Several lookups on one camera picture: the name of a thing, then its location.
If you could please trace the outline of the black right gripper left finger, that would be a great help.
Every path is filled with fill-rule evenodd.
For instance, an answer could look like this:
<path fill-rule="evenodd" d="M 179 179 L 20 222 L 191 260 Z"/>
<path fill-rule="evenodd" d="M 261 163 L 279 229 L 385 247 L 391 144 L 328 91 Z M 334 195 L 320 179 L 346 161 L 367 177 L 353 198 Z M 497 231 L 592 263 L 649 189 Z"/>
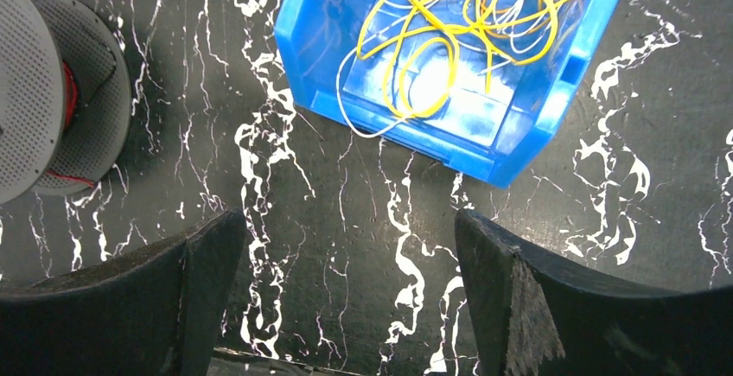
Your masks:
<path fill-rule="evenodd" d="M 2 374 L 206 374 L 245 233 L 235 209 L 109 261 L 2 289 Z"/>

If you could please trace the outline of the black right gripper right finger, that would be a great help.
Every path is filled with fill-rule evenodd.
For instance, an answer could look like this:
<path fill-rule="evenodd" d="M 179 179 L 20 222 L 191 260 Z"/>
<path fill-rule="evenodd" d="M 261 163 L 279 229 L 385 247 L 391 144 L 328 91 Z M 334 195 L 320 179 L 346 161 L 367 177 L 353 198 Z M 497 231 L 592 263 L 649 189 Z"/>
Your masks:
<path fill-rule="evenodd" d="M 469 209 L 456 253 L 484 375 L 729 375 L 731 287 L 614 277 Z"/>

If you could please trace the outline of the blue plastic bin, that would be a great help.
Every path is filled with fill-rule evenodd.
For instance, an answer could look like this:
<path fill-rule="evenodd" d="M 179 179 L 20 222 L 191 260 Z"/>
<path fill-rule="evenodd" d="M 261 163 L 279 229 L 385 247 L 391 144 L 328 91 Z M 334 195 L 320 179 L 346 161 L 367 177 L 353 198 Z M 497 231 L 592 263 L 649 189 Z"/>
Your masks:
<path fill-rule="evenodd" d="M 497 187 L 551 141 L 619 0 L 283 0 L 297 105 Z"/>

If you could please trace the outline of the grey filament spool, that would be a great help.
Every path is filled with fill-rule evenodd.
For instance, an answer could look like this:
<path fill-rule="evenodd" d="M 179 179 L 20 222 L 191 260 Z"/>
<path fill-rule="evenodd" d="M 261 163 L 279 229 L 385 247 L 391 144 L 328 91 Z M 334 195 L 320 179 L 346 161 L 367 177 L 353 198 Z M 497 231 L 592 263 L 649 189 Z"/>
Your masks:
<path fill-rule="evenodd" d="M 94 188 L 132 113 L 124 55 L 78 0 L 1 0 L 1 200 Z"/>

